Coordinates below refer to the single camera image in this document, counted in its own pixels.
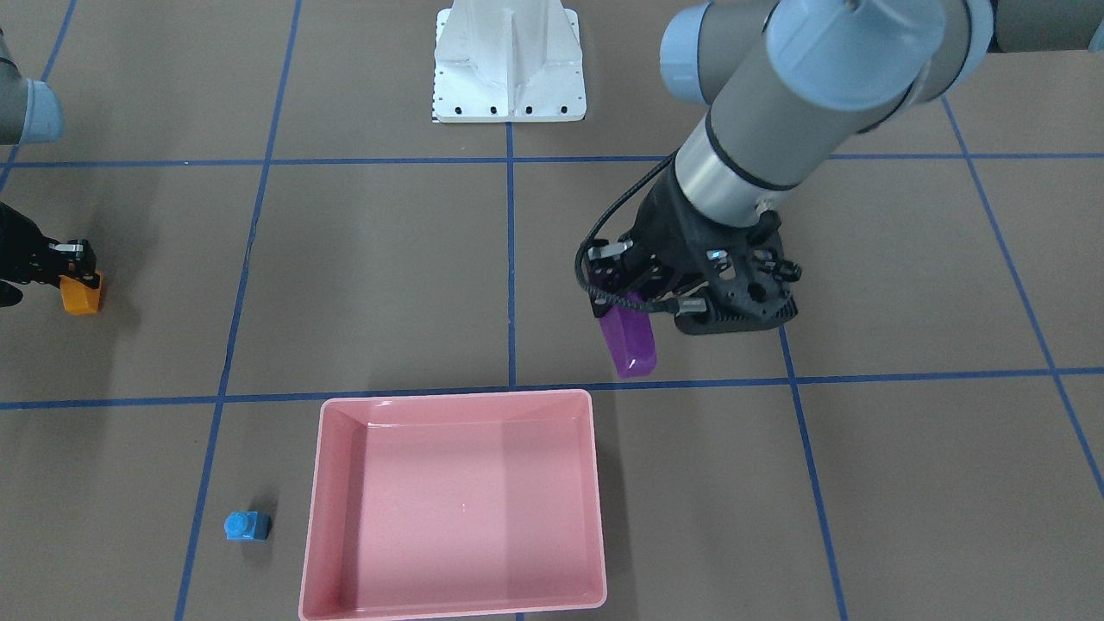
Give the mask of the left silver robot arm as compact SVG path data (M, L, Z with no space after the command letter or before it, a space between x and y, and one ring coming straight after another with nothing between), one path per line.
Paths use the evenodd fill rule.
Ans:
M705 117L624 194L630 231L585 236L576 278L601 323L675 316L690 335L776 329L800 265L781 202L839 146L953 90L989 53L1101 50L1100 1L737 1L680 11L660 43Z

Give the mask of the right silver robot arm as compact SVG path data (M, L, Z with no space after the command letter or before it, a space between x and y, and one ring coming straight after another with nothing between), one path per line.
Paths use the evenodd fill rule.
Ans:
M59 141L66 124L59 96L44 81L25 78L6 40L1 40L1 144ZM38 283L60 291L64 310L86 316L100 310L103 273L91 240L59 241L43 235L39 225L1 204L1 306L20 304L19 285Z

